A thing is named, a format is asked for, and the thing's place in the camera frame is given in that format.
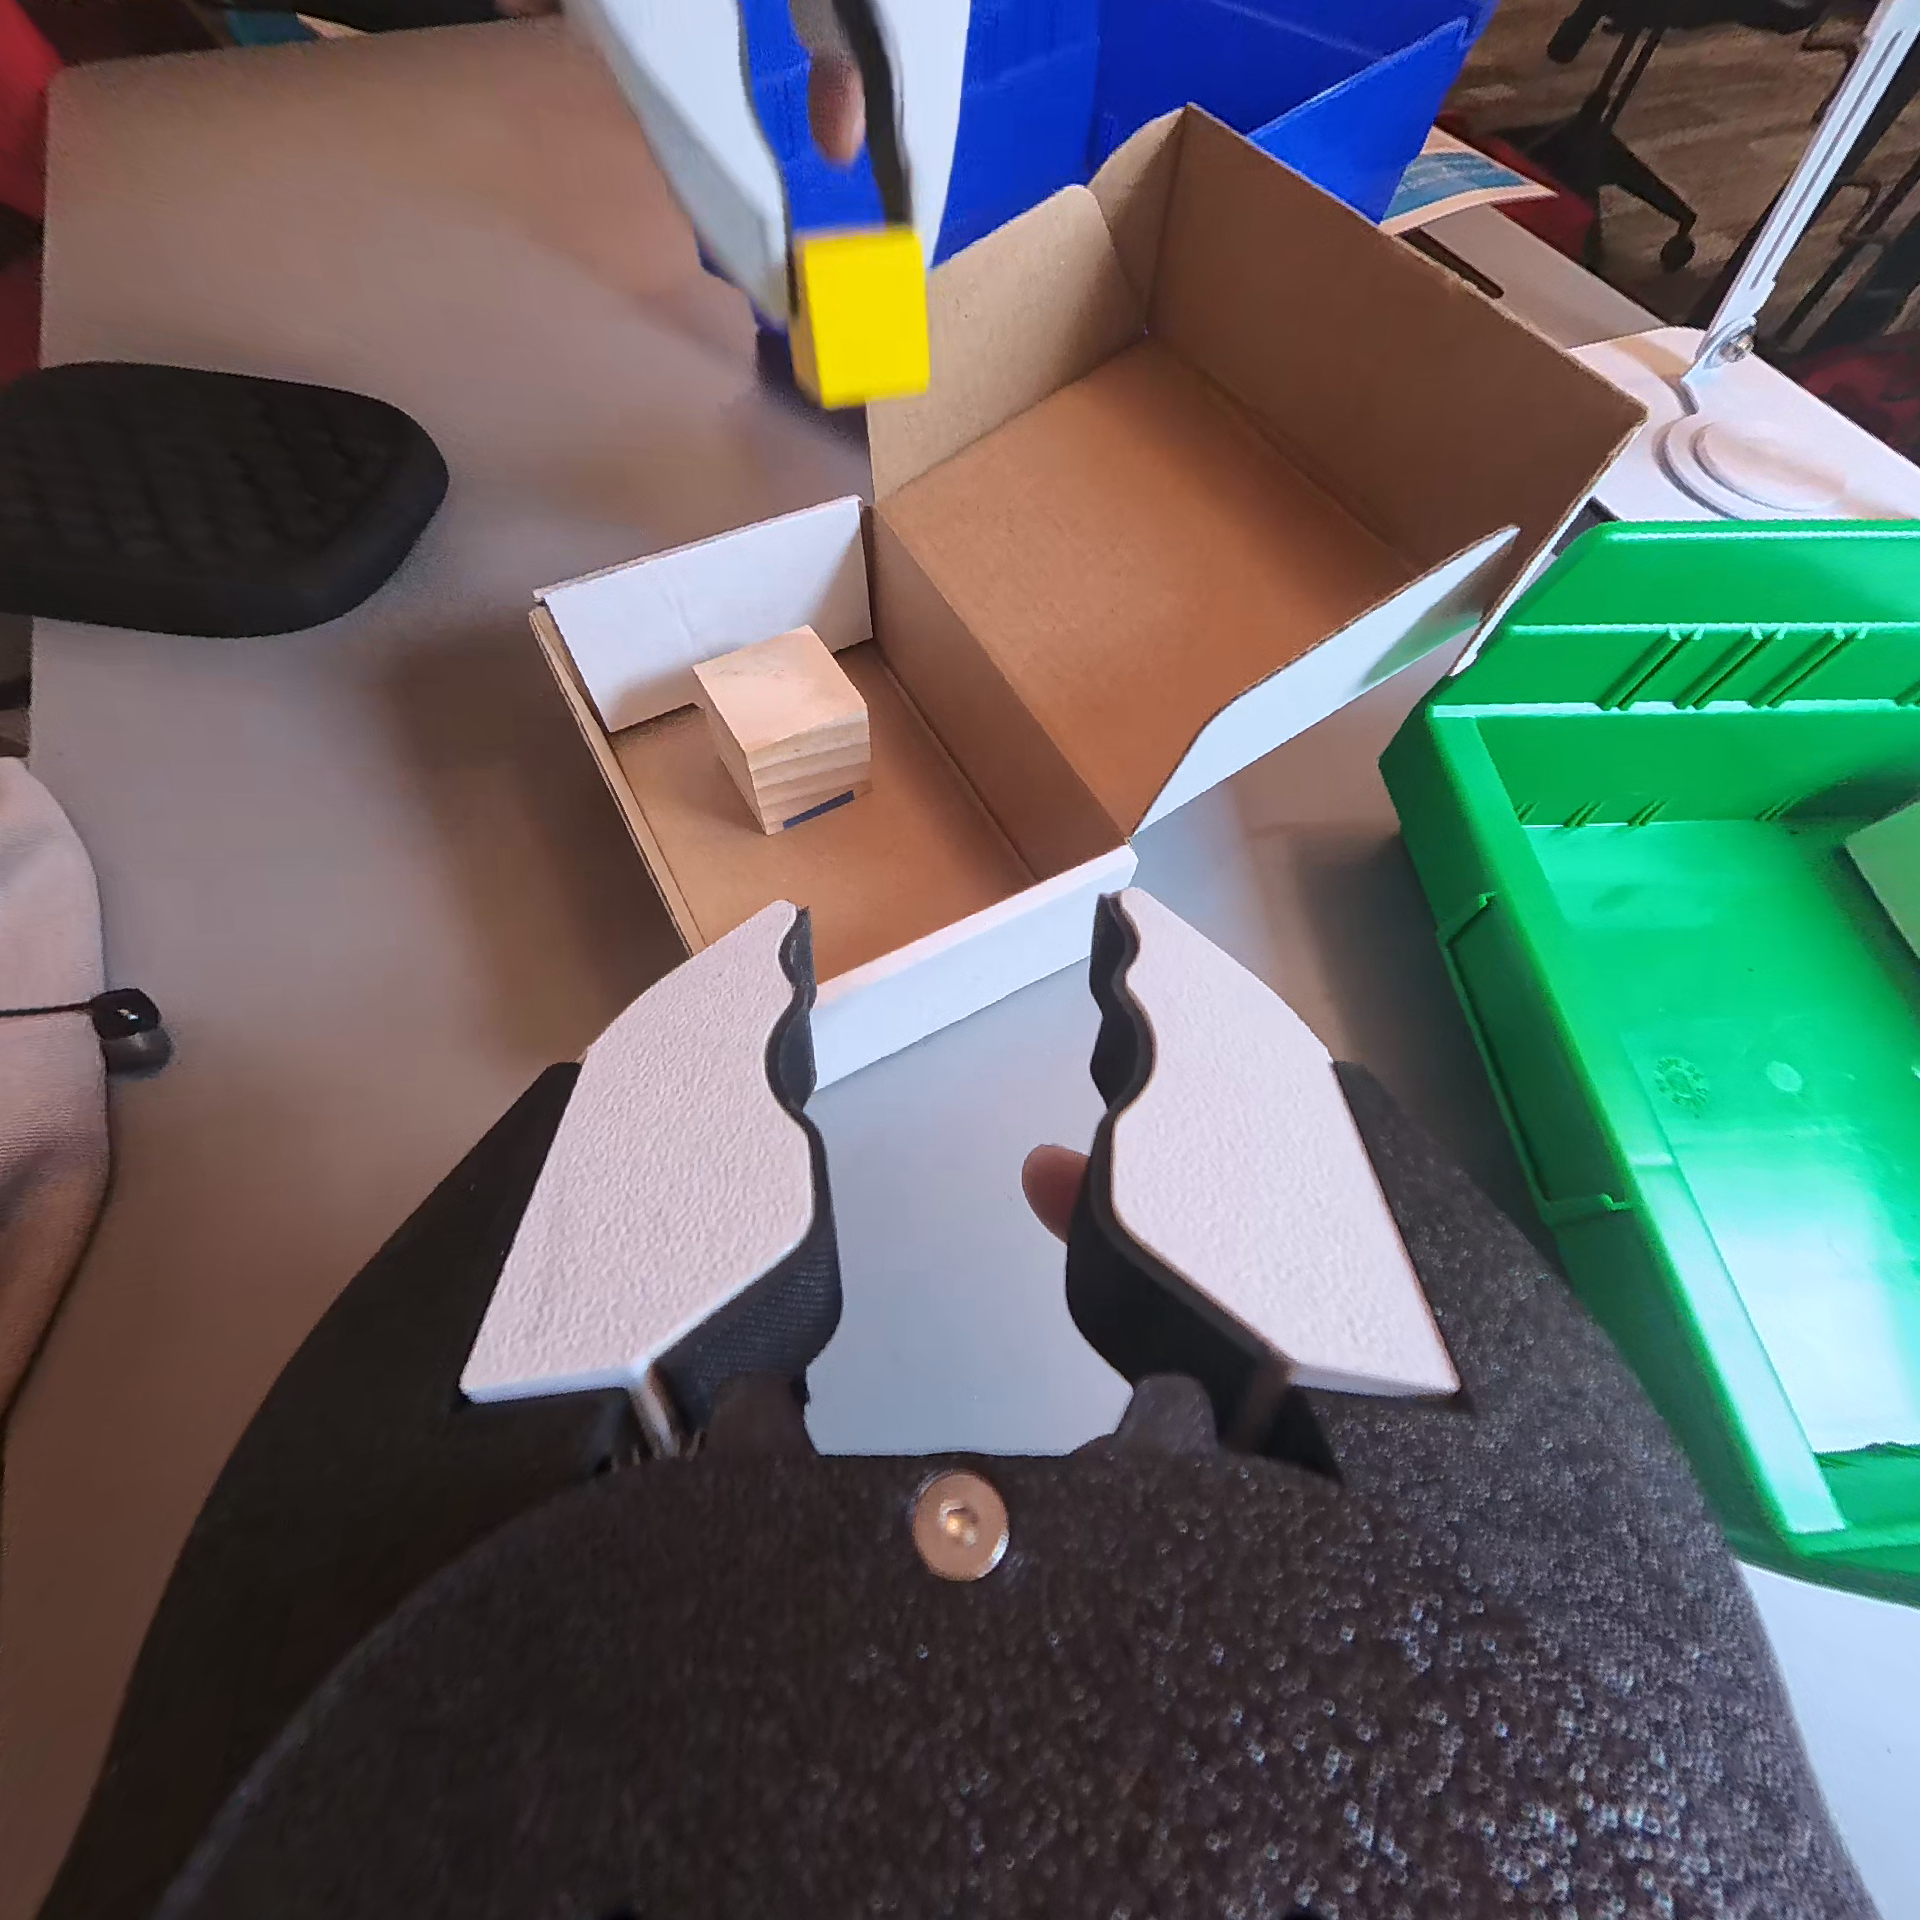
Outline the white cardboard box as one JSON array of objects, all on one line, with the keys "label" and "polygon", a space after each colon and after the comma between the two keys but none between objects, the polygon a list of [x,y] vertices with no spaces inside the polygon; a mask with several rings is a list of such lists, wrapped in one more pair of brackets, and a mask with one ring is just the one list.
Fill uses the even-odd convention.
[{"label": "white cardboard box", "polygon": [[1916,833],[1920,804],[1914,800],[1846,840],[1848,860],[1914,955],[1920,955]]},{"label": "white cardboard box", "polygon": [[[1646,420],[1192,106],[930,273],[930,375],[870,502],[531,606],[686,949],[811,907],[820,1083],[1089,959],[1141,831],[1477,636]],[[791,628],[875,773],[763,836],[697,667]]]}]

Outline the yellow cube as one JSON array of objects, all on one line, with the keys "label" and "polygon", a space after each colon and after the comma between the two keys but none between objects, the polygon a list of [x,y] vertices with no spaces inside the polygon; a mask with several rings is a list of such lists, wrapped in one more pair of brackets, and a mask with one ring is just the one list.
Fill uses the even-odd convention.
[{"label": "yellow cube", "polygon": [[791,364],[827,410],[930,385],[923,242],[913,225],[815,228],[791,250]]}]

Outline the person's left hand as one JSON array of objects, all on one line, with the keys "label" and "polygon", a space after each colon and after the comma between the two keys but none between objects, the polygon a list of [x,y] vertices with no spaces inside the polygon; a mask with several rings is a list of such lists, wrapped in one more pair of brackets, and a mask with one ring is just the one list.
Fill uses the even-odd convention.
[{"label": "person's left hand", "polygon": [[808,124],[828,168],[852,168],[865,146],[865,81],[860,63],[814,49],[808,70]]}]

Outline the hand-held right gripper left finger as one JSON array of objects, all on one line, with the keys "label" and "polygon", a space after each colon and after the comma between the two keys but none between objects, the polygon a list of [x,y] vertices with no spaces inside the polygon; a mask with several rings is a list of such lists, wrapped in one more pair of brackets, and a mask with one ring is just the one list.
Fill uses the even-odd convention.
[{"label": "hand-held right gripper left finger", "polygon": [[622,1390],[652,1452],[737,1378],[802,1390],[843,1317],[811,914],[775,901],[581,1056],[462,1370],[473,1403]]}]

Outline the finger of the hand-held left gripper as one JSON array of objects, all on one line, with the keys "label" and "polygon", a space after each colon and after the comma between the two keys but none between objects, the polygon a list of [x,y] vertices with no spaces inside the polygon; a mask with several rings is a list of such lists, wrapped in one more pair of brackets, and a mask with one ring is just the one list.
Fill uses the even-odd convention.
[{"label": "finger of the hand-held left gripper", "polygon": [[865,94],[865,150],[886,223],[935,261],[954,173],[970,4],[838,4]]},{"label": "finger of the hand-held left gripper", "polygon": [[737,4],[569,4],[713,271],[768,324],[795,319],[795,228],[776,150],[761,127]]}]

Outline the white side table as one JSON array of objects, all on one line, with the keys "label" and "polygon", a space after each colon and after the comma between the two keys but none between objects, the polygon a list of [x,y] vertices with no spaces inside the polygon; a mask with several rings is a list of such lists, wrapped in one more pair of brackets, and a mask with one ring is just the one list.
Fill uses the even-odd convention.
[{"label": "white side table", "polygon": [[1516,225],[1498,207],[1450,213],[1400,233],[1400,242],[1560,348],[1661,328],[1644,305]]}]

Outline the black hoodie drawstring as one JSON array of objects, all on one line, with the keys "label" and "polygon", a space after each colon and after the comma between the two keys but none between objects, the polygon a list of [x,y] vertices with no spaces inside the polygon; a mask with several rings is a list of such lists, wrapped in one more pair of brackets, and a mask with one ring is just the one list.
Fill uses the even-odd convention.
[{"label": "black hoodie drawstring", "polygon": [[102,1045],[107,1079],[151,1079],[174,1057],[155,996],[145,988],[106,988],[87,998],[2,1009],[2,1021],[86,1015]]}]

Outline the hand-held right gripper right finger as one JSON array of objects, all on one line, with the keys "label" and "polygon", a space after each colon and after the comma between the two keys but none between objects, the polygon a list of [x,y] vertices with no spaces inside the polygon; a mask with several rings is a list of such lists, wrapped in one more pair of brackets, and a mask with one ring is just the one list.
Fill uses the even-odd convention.
[{"label": "hand-held right gripper right finger", "polygon": [[1092,927],[1105,1112],[1064,1302],[1135,1400],[1334,1475],[1308,1390],[1450,1403],[1461,1370],[1348,1105],[1267,984],[1142,887]]}]

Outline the blue plastic bin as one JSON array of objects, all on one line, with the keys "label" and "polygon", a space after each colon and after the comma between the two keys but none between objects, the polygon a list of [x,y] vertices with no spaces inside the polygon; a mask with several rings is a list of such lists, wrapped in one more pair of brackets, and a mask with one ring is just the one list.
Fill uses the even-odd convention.
[{"label": "blue plastic bin", "polygon": [[973,4],[941,263],[1205,107],[1367,218],[1477,49],[1491,4]]}]

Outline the person in beige hoodie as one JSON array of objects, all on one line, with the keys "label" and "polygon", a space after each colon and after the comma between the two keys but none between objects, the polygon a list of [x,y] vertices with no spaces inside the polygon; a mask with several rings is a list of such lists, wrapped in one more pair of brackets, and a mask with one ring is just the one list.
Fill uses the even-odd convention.
[{"label": "person in beige hoodie", "polygon": [[86,1257],[107,1188],[107,1094],[86,1003],[102,897],[60,800],[2,759],[2,1411]]}]

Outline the natural wooden cube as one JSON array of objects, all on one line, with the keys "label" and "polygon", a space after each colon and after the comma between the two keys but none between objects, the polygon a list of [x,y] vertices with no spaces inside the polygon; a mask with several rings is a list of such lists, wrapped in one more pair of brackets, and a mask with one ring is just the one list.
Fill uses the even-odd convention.
[{"label": "natural wooden cube", "polygon": [[814,628],[691,667],[697,703],[768,836],[872,789],[870,706]]}]

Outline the small box with blue label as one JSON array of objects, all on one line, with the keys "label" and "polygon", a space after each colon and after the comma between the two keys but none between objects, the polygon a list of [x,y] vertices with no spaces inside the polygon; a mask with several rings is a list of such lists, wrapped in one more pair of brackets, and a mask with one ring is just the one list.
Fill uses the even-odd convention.
[{"label": "small box with blue label", "polygon": [[1450,131],[1434,127],[1404,168],[1379,228],[1389,234],[1411,234],[1454,213],[1535,204],[1550,199],[1553,194],[1550,182],[1507,168]]}]

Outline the black office chair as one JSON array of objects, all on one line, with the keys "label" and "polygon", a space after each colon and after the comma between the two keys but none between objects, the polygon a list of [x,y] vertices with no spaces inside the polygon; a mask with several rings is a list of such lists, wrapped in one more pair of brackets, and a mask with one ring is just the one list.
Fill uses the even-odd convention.
[{"label": "black office chair", "polygon": [[1619,113],[1638,89],[1646,65],[1659,52],[1691,4],[1575,4],[1547,36],[1546,59],[1571,65],[1599,31],[1615,36],[1615,49],[1585,94],[1582,107],[1557,124],[1509,127],[1503,137],[1527,159],[1546,168],[1564,191],[1593,209],[1593,225],[1582,245],[1586,269],[1599,263],[1599,196],[1619,191],[1670,218],[1673,234],[1659,250],[1667,273],[1677,273],[1695,258],[1697,213],[1661,179],[1624,137]]}]

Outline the green plastic bin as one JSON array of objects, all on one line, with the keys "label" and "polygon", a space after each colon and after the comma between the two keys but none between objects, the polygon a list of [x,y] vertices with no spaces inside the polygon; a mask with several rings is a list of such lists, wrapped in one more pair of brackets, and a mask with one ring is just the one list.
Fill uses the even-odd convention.
[{"label": "green plastic bin", "polygon": [[1766,1570],[1916,1608],[1916,521],[1611,521],[1381,753],[1531,1202]]}]

